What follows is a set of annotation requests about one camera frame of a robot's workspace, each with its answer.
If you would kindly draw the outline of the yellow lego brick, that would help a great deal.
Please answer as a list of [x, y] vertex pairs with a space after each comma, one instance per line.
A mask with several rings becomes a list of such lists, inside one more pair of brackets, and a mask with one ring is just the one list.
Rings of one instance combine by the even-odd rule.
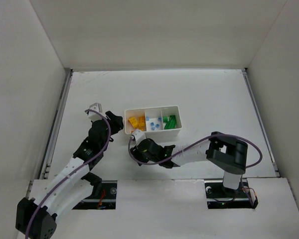
[[138, 118], [138, 126], [144, 127], [146, 125], [146, 118], [145, 116], [141, 116]]

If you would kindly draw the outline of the green long lego plate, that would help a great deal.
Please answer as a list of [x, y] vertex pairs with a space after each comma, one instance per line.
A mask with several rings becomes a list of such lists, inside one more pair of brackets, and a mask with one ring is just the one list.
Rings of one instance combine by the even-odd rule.
[[164, 129], [174, 129], [177, 125], [176, 115], [170, 115], [163, 117]]

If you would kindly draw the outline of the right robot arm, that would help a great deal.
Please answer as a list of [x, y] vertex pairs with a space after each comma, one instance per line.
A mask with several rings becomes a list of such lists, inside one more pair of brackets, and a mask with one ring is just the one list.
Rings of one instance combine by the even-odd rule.
[[161, 146], [135, 131], [128, 144], [129, 155], [139, 166], [159, 165], [172, 169], [209, 161], [224, 171], [223, 186], [232, 190], [240, 187], [240, 179], [246, 172], [247, 151], [247, 143], [220, 132], [187, 146]]

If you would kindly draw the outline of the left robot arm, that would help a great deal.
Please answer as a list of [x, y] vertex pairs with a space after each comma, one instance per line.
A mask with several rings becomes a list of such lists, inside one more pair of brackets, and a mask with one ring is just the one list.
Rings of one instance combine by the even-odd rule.
[[111, 111], [86, 113], [91, 127], [67, 165], [37, 197], [24, 197], [17, 204], [15, 228], [26, 239], [51, 238], [61, 216], [101, 188], [102, 179], [91, 170], [103, 158], [112, 136], [124, 128], [123, 118]]

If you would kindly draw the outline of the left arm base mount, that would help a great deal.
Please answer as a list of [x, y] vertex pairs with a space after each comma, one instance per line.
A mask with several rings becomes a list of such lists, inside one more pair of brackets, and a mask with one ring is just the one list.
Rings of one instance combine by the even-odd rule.
[[83, 179], [88, 181], [93, 190], [90, 196], [81, 200], [73, 210], [115, 210], [117, 181], [104, 181], [99, 176], [88, 173]]

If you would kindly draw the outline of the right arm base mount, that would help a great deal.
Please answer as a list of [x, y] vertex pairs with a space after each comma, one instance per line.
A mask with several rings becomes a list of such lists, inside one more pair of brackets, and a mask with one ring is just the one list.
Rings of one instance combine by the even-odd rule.
[[238, 189], [225, 188], [222, 181], [205, 181], [208, 209], [256, 209], [259, 201], [247, 180], [240, 182]]

